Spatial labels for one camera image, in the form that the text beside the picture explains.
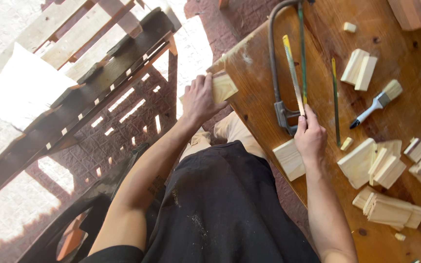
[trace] brush handle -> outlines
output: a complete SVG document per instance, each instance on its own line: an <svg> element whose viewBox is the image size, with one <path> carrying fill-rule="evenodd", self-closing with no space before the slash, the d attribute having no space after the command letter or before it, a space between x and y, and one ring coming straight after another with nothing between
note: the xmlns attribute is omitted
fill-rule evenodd
<svg viewBox="0 0 421 263"><path fill-rule="evenodd" d="M371 114L371 112L377 109L382 109L382 108L383 108L383 105L379 103L378 98L374 98L373 104L364 113L360 114L360 116L357 117L357 120L360 123L362 123Z"/></svg>

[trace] paintbrush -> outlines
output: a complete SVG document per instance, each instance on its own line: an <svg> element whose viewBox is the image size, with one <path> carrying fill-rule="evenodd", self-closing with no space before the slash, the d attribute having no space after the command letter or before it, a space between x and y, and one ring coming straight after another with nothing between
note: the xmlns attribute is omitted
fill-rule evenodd
<svg viewBox="0 0 421 263"><path fill-rule="evenodd" d="M357 119L352 122L350 129L353 129L359 126L365 119L368 117L371 112L377 109L384 108L389 104L393 99L397 98L402 93L402 86L397 80L392 80L388 85L383 89L383 91L373 99L373 104L369 107L364 113L357 117Z"/></svg>

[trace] wooden pallet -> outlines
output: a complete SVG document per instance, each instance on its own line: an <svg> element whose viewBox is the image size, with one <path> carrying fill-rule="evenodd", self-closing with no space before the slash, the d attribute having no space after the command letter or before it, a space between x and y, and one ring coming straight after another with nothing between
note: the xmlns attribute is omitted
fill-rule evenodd
<svg viewBox="0 0 421 263"><path fill-rule="evenodd" d="M139 21L133 7L132 0L65 0L50 5L15 40L31 52L50 41L51 48L41 58L56 69L71 64L66 75L79 85L68 88L0 154L0 189L38 158L76 144L73 135L140 80L161 54L170 48L176 55L173 34L181 24L173 11L157 8ZM89 10L52 41L81 9ZM0 56L0 72L13 48L10 45Z"/></svg>

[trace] left hand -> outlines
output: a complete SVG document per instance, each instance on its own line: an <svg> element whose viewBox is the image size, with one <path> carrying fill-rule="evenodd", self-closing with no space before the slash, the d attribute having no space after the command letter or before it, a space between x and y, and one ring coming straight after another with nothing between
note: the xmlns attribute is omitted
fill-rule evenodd
<svg viewBox="0 0 421 263"><path fill-rule="evenodd" d="M198 126L216 115L225 108L228 102L215 104L212 97L212 74L207 76L198 75L191 82L191 86L185 87L183 97L183 117Z"/></svg>

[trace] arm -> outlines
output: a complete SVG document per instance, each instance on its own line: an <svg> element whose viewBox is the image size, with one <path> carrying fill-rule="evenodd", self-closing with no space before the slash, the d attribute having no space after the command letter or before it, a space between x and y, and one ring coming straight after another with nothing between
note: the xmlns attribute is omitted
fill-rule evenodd
<svg viewBox="0 0 421 263"><path fill-rule="evenodd" d="M308 220L314 244L323 263L358 262L355 244L342 206L325 172L326 129L305 105L298 119L295 145L306 168Z"/></svg>
<svg viewBox="0 0 421 263"><path fill-rule="evenodd" d="M183 116L150 147L125 177L108 209L90 253L116 245L145 249L145 212L163 187L184 146L199 127L228 103L215 104L212 75L197 76L185 87Z"/></svg>

